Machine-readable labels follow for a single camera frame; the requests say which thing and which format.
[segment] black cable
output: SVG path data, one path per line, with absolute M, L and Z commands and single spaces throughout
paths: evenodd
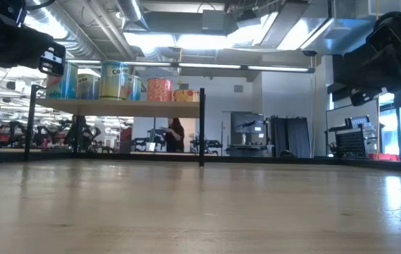
M 27 10 L 29 10 L 29 11 L 33 11 L 33 10 L 37 10 L 37 9 L 40 9 L 40 8 L 44 8 L 44 7 L 47 7 L 47 6 L 50 6 L 52 3 L 54 3 L 56 0 L 48 0 L 48 1 L 46 1 L 46 2 L 44 2 L 44 3 L 41 3 L 41 4 L 36 4 L 36 5 L 33 5 L 33 6 L 28 6 L 28 7 L 26 7 L 26 9 Z
M 212 4 L 210 4 L 209 2 L 202 2 L 202 3 L 199 5 L 199 8 L 197 8 L 197 13 L 199 13 L 200 7 L 202 7 L 203 4 L 209 4 L 211 7 L 213 7 L 214 10 L 216 10 L 216 8 L 214 8 L 214 6 L 213 6 Z

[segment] yellow can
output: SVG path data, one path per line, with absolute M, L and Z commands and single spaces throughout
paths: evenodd
M 127 99 L 128 65 L 119 61 L 101 63 L 100 99 Z

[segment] can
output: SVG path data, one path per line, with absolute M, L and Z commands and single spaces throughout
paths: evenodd
M 129 75 L 127 83 L 128 100 L 141 100 L 141 88 L 141 78 L 136 75 Z
M 78 66 L 71 62 L 66 62 L 64 75 L 56 77 L 47 76 L 46 98 L 53 99 L 76 99 L 76 86 L 78 84 Z
M 172 81 L 165 78 L 147 80 L 147 100 L 152 102 L 172 101 Z
M 179 89 L 173 92 L 174 102 L 200 102 L 200 92 L 192 89 Z
M 92 74 L 78 75 L 78 86 L 76 87 L 77 99 L 99 99 L 100 78 Z
M 128 65 L 119 61 L 101 63 L 100 99 L 127 99 Z

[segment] pink can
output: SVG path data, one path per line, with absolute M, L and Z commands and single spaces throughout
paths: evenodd
M 150 78 L 147 80 L 147 101 L 171 102 L 172 81 L 165 78 Z

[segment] wooden table surface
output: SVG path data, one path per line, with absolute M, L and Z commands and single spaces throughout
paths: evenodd
M 401 254 L 401 173 L 282 164 L 0 164 L 0 253 Z

